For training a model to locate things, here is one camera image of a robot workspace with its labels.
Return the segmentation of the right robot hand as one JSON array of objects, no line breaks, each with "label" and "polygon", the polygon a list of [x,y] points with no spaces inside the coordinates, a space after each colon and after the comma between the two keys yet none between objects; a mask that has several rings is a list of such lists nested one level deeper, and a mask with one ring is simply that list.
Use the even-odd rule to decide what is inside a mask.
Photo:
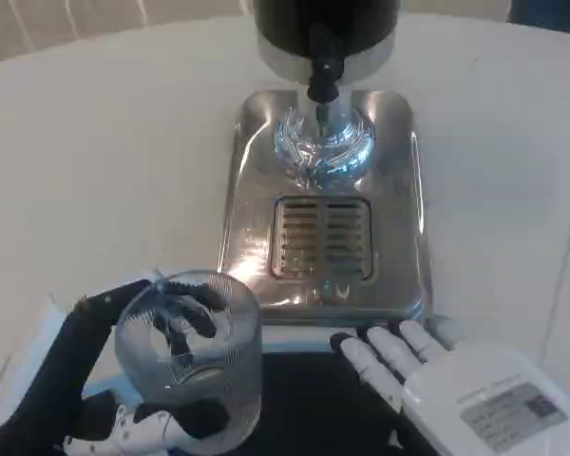
[{"label": "right robot hand", "polygon": [[520,352],[467,339],[448,318],[330,338],[398,422],[406,453],[570,455],[570,397]]}]

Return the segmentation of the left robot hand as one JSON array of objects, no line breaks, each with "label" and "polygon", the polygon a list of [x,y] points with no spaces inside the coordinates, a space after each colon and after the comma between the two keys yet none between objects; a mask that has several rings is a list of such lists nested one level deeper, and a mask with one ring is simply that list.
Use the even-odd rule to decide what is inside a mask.
[{"label": "left robot hand", "polygon": [[189,405],[145,403],[133,409],[104,391],[84,397],[86,381],[140,279],[79,300],[43,329],[20,365],[0,373],[0,455],[165,455],[200,443],[230,422],[217,398]]}]

